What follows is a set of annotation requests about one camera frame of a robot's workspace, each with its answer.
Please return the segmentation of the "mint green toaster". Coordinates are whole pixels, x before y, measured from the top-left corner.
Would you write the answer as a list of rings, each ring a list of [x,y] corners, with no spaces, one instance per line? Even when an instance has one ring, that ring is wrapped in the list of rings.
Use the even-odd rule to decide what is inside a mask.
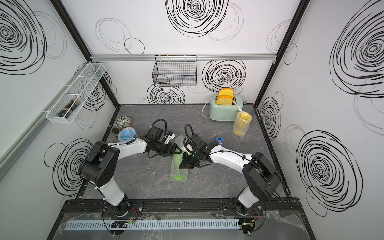
[[[217,105],[217,96],[210,101],[209,118],[214,121],[234,121],[239,109],[244,106],[244,101],[240,96],[234,96],[232,105]]]

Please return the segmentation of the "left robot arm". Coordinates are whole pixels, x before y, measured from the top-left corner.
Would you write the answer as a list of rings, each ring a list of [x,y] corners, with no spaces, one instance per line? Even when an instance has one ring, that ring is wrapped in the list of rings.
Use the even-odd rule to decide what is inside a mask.
[[[136,154],[155,152],[155,156],[169,157],[182,153],[182,149],[171,140],[174,134],[163,136],[166,131],[151,127],[142,137],[108,144],[97,142],[80,166],[80,176],[93,184],[113,207],[127,206],[126,195],[114,179],[119,160]]]

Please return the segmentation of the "toast slice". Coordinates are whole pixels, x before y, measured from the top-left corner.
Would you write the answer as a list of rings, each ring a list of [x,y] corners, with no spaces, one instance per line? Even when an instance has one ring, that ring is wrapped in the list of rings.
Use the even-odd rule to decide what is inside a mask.
[[[218,97],[229,97],[229,98],[233,98],[234,97],[234,90],[233,89],[221,89],[218,93]]]
[[[230,106],[233,104],[233,98],[231,98],[230,96],[219,96],[216,99],[216,104],[222,106]]]

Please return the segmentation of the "front toast slice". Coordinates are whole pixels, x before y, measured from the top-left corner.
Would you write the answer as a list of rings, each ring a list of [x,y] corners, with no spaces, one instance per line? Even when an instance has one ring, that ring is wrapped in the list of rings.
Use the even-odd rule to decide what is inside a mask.
[[[233,98],[231,98],[230,96],[219,96],[216,99],[216,104],[222,106],[230,106],[233,104]]]

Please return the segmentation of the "green plastic wine glass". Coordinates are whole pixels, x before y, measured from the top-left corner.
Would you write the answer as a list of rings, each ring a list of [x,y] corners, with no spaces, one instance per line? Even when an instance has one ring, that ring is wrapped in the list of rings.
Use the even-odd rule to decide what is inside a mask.
[[[188,170],[180,169],[180,164],[182,163],[183,155],[174,155],[172,158],[171,164],[171,181],[180,181],[185,182],[188,177]]]

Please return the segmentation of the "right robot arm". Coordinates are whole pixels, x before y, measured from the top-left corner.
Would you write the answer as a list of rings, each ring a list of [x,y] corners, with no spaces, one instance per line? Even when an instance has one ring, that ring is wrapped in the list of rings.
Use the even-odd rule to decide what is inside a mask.
[[[206,143],[199,135],[183,140],[186,152],[180,169],[202,168],[202,162],[220,164],[241,173],[247,187],[237,197],[239,210],[248,210],[254,204],[269,202],[281,184],[282,176],[268,158],[260,152],[242,154],[216,143]]]

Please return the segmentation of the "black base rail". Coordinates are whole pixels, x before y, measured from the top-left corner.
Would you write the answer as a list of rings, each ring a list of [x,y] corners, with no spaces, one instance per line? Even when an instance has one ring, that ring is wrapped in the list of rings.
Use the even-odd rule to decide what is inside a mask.
[[[225,217],[240,217],[257,210],[256,216],[266,211],[301,211],[298,198],[273,198],[270,202],[258,202],[249,209],[241,207],[235,198],[216,199],[131,199],[114,207],[101,199],[75,199],[64,203],[60,216],[66,213],[102,213],[110,217],[141,217],[144,213],[210,212]]]

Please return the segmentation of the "blue tape dispenser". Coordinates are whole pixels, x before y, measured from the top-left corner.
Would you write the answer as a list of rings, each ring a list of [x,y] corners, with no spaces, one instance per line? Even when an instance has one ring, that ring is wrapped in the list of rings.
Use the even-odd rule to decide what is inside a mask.
[[[216,137],[215,144],[224,147],[224,139],[222,137]]]

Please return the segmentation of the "back toast slice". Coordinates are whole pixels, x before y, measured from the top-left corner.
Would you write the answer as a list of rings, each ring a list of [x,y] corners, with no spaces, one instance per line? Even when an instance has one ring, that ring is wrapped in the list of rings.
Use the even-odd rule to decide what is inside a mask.
[[[229,97],[229,98],[233,98],[234,97],[234,90],[233,89],[221,89],[218,93],[218,97]]]

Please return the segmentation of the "dark spice bottle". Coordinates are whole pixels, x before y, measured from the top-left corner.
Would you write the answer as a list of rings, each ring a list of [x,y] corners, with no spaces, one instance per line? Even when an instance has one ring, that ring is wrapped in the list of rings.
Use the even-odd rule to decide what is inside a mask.
[[[116,138],[119,137],[119,133],[120,133],[120,131],[119,131],[118,128],[112,128],[111,132],[112,132],[112,134],[113,134]]]

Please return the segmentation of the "patterned small bowl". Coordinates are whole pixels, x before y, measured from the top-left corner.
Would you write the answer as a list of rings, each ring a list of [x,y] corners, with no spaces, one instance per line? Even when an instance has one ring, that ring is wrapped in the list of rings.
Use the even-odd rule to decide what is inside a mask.
[[[128,116],[122,116],[115,120],[114,127],[119,131],[122,131],[125,128],[128,128],[132,125],[132,120]]]

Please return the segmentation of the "dark bottle in shelf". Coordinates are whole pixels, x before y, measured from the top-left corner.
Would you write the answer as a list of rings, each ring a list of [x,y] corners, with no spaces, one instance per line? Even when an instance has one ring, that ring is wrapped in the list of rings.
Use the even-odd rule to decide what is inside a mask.
[[[60,112],[57,113],[57,116],[67,119],[79,105],[79,100],[71,100]]]

